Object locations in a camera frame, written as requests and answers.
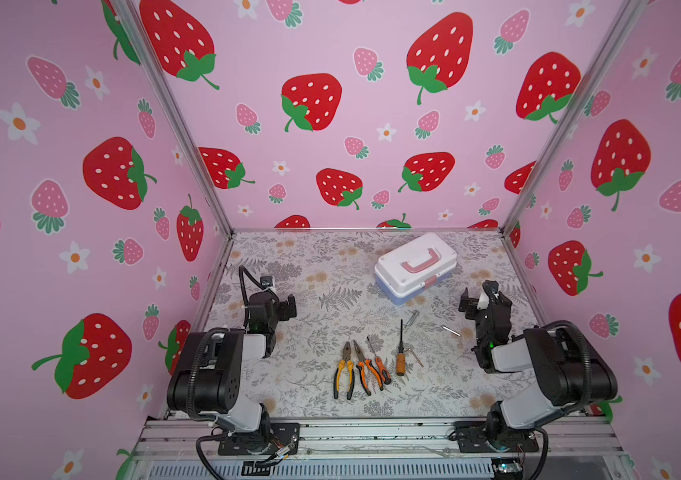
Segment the yellow black combination pliers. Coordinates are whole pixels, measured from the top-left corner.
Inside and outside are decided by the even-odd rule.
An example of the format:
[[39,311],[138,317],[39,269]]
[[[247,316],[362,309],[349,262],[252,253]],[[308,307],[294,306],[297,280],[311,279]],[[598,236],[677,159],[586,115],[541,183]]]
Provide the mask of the yellow black combination pliers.
[[346,400],[351,401],[355,392],[356,374],[354,362],[352,362],[352,346],[348,341],[342,349],[342,360],[338,362],[336,374],[334,374],[334,383],[332,384],[334,399],[340,398],[343,386],[346,386]]

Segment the blue white plastic toolbox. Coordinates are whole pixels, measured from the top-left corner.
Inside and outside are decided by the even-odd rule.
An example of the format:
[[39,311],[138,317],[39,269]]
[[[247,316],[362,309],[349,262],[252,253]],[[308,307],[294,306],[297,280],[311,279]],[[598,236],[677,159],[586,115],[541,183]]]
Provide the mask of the blue white plastic toolbox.
[[458,265],[458,252],[436,233],[427,233],[381,256],[375,265],[378,286],[395,305],[407,303]]

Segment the orange black long-nose pliers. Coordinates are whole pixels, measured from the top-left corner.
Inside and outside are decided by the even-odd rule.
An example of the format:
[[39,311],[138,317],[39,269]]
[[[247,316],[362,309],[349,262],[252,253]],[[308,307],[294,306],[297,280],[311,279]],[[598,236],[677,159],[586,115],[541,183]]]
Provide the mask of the orange black long-nose pliers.
[[380,387],[380,390],[384,390],[384,380],[382,380],[381,374],[378,372],[378,370],[376,370],[376,367],[372,364],[372,361],[364,356],[362,348],[360,348],[356,341],[354,341],[354,350],[359,360],[358,370],[360,373],[362,386],[366,394],[371,396],[371,389],[376,385]]

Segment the orange handled small screwdriver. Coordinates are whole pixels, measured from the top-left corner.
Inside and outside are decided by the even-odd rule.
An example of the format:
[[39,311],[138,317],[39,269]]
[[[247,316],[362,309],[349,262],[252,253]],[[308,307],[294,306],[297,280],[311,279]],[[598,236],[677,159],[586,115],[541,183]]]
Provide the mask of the orange handled small screwdriver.
[[378,371],[379,378],[381,380],[380,390],[384,390],[387,385],[390,385],[393,382],[392,376],[391,376],[388,368],[386,368],[386,364],[384,364],[384,361],[382,360],[382,358],[380,358],[380,356],[378,356],[378,353],[376,352],[376,349],[374,348],[374,345],[373,345],[371,338],[367,337],[367,340],[368,340],[368,344],[369,344],[369,346],[370,346],[370,348],[371,348],[371,350],[374,354],[374,362],[376,364],[376,370]]

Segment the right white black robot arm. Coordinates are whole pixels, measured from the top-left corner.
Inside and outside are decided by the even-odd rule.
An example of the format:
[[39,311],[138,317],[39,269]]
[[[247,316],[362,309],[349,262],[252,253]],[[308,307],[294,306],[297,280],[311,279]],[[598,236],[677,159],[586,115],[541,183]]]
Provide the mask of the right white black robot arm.
[[455,424],[450,438],[463,453],[536,452],[538,428],[618,397],[615,374],[574,323],[556,321],[512,336],[512,307],[492,280],[483,283],[480,296],[461,296],[459,311],[476,323],[472,352],[480,368],[488,374],[535,374],[520,393],[494,403],[485,421]]

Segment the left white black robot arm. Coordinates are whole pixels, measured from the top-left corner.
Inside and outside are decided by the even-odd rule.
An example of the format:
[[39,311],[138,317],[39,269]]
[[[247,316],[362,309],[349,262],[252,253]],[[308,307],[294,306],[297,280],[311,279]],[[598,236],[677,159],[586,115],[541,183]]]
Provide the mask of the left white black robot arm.
[[166,390],[170,410],[222,427],[222,451],[260,453],[274,440],[268,408],[240,393],[242,362],[272,355],[278,324],[296,317],[296,300],[278,298],[270,276],[256,285],[258,292],[244,294],[242,327],[188,336]]

